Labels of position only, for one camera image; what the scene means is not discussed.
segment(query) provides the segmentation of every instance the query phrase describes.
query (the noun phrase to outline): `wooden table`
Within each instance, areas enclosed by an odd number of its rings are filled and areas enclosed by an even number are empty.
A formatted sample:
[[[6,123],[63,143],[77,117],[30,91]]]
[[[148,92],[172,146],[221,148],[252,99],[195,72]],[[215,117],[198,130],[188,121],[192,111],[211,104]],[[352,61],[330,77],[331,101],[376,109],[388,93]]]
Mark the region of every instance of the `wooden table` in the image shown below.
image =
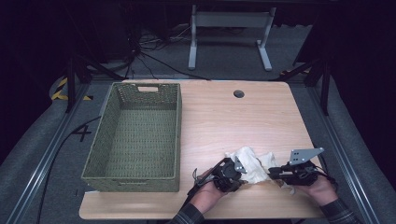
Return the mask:
[[[290,151],[312,148],[300,112],[284,82],[139,80],[178,82],[182,93],[179,192],[86,192],[79,214],[85,219],[169,219],[193,186],[192,172],[213,167],[225,152],[252,147],[257,156],[274,152],[283,165]],[[233,92],[245,96],[236,98]],[[319,165],[318,158],[312,160]],[[323,217],[306,195],[290,195],[271,181],[245,185],[222,198],[206,218]]]

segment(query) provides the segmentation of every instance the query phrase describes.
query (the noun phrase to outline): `crumpled cloth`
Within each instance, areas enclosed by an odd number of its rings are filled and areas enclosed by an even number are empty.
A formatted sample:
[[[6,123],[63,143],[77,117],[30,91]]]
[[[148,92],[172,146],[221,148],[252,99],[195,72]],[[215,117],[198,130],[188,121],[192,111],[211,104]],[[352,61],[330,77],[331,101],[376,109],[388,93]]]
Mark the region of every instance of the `crumpled cloth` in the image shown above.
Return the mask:
[[[257,184],[262,181],[273,181],[267,174],[269,173],[268,169],[279,166],[276,163],[273,152],[268,152],[257,157],[251,147],[241,147],[233,153],[226,152],[225,157],[231,158],[233,161],[235,161],[235,157],[237,157],[241,161],[247,171],[246,174],[242,174],[241,179],[246,180],[248,184]],[[290,189],[290,194],[294,194],[295,192],[294,187],[287,185],[286,183],[284,183],[281,188]]]

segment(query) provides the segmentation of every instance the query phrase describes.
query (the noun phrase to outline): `sleeve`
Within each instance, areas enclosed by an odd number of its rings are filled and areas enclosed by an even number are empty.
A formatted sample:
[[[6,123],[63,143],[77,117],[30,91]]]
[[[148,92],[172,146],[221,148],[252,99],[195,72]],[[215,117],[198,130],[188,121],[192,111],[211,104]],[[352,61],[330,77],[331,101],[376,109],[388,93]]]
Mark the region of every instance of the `sleeve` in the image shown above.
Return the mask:
[[[191,203],[187,203],[168,224],[199,224],[204,221],[201,212]]]
[[[321,206],[323,214],[329,220],[330,224],[360,224],[361,221],[350,211],[347,205],[341,200],[335,200]]]

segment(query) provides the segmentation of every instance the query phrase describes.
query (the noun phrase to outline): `person's arm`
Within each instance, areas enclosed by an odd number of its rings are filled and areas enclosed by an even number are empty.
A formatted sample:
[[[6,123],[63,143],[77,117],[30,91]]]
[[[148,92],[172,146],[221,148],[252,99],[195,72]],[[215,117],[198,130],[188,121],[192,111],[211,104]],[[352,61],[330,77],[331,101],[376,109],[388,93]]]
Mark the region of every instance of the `person's arm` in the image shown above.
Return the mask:
[[[174,218],[168,222],[172,224],[198,224],[204,222],[204,214],[212,209],[227,193],[216,188],[213,182],[203,185],[192,197],[189,203],[180,209]]]
[[[318,180],[311,186],[294,186],[305,192],[318,203],[323,214],[332,224],[361,223],[347,205],[338,198],[337,193],[330,181],[320,175]]]

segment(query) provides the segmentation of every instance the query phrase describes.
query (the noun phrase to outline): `wicker basket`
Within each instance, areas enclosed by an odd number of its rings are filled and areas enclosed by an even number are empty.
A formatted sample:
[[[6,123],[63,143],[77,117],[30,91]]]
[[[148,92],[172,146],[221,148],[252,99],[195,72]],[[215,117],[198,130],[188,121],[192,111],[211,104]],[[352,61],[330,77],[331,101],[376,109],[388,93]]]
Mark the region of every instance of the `wicker basket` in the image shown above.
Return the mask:
[[[176,192],[180,130],[179,84],[113,83],[81,178],[99,191]]]

